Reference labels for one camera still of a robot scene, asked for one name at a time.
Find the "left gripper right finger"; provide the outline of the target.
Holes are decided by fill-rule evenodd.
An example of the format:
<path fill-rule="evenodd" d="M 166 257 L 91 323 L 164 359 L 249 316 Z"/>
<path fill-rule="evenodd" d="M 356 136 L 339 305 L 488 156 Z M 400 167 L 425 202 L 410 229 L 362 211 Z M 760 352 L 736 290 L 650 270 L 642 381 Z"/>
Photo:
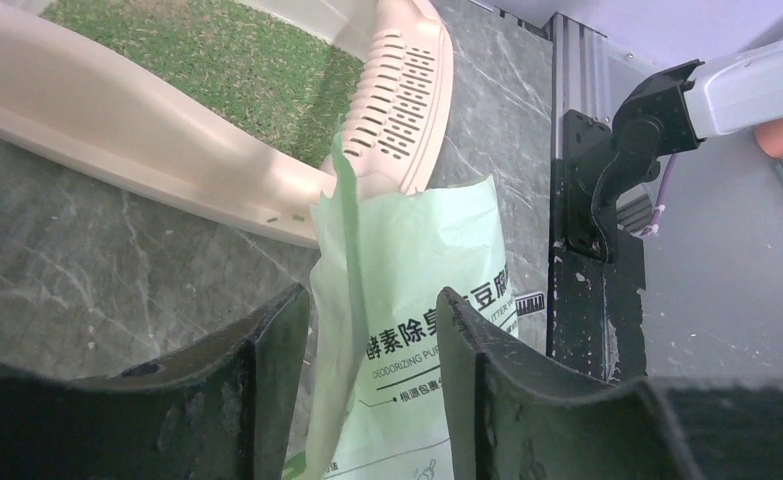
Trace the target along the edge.
<path fill-rule="evenodd" d="M 436 300 L 458 479 L 783 479 L 783 379 L 609 384 Z"/>

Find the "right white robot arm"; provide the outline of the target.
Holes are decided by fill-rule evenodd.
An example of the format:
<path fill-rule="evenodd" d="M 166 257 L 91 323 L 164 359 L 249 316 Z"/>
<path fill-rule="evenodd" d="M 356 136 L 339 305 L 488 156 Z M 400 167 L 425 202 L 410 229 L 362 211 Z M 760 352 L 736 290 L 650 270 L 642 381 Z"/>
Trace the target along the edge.
<path fill-rule="evenodd" d="M 631 91 L 610 125 L 567 111 L 562 120 L 567 245 L 613 263 L 616 201 L 654 180 L 660 158 L 782 118 L 783 40 L 654 73 Z"/>

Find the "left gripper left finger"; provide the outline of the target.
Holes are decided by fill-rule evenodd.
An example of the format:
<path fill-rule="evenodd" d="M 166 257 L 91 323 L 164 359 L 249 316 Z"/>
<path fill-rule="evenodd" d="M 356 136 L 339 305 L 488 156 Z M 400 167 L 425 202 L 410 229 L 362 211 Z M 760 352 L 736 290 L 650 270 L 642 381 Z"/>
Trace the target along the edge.
<path fill-rule="evenodd" d="M 0 479 L 277 479 L 310 298 L 295 284 L 206 337 L 115 376 L 0 362 Z"/>

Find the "green litter bag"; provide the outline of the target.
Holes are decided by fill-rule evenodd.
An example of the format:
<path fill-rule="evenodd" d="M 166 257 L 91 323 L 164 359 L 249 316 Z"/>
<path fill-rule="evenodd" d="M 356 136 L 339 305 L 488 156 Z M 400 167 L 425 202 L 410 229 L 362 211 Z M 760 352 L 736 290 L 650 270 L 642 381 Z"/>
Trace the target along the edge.
<path fill-rule="evenodd" d="M 451 479 L 438 295 L 450 287 L 501 329 L 518 324 L 494 180 L 362 200 L 340 135 L 330 153 L 336 185 L 311 210 L 312 407 L 283 477 Z"/>

